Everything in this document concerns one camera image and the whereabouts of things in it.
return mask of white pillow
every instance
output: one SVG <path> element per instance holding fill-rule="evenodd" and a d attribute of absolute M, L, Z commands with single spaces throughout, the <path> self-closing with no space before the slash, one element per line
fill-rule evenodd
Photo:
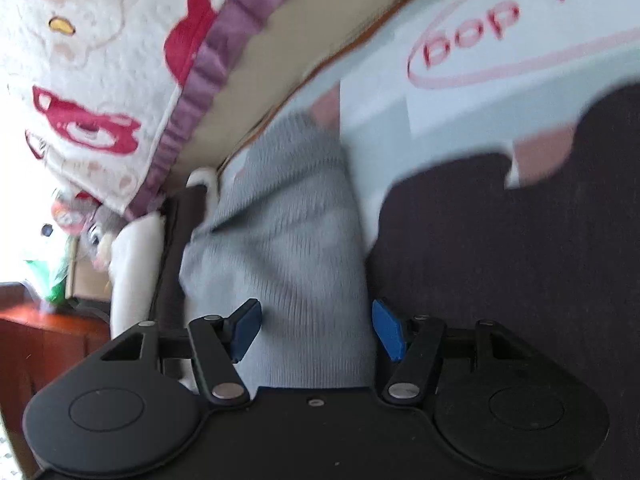
<path fill-rule="evenodd" d="M 157 211 L 131 222 L 113 241 L 111 338 L 148 319 L 163 249 L 164 218 Z"/>

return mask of gray ribbed fabric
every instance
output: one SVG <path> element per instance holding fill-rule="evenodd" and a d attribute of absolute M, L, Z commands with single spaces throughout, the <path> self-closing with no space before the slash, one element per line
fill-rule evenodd
<path fill-rule="evenodd" d="M 238 372 L 258 386 L 371 384 L 375 345 L 360 223 L 336 135 L 306 115 L 275 123 L 195 231 L 180 281 L 186 320 L 262 303 Z"/>

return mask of folded gray sweater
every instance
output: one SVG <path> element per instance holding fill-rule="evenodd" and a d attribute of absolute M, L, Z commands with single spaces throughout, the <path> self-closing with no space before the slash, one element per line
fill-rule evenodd
<path fill-rule="evenodd" d="M 259 386 L 338 388 L 373 381 L 375 344 L 360 223 L 337 135 L 297 114 L 249 150 L 184 251 L 186 320 L 262 303 L 237 370 Z"/>

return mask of silver screw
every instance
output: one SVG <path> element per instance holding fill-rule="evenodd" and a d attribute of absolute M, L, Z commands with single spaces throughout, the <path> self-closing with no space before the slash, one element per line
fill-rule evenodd
<path fill-rule="evenodd" d="M 413 399 L 420 393 L 420 388 L 413 383 L 396 383 L 389 386 L 388 392 L 394 399 Z"/>
<path fill-rule="evenodd" d="M 232 400 L 244 394 L 244 388 L 237 383 L 222 383 L 211 391 L 214 397 L 222 400 Z"/>

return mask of pink fabric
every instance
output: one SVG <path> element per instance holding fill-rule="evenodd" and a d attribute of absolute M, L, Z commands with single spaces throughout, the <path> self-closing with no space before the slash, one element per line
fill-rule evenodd
<path fill-rule="evenodd" d="M 146 214 L 171 166 L 209 110 L 249 39 L 260 32 L 284 0 L 227 0 L 200 46 L 182 95 L 154 154 L 146 179 L 126 211 L 128 219 Z"/>

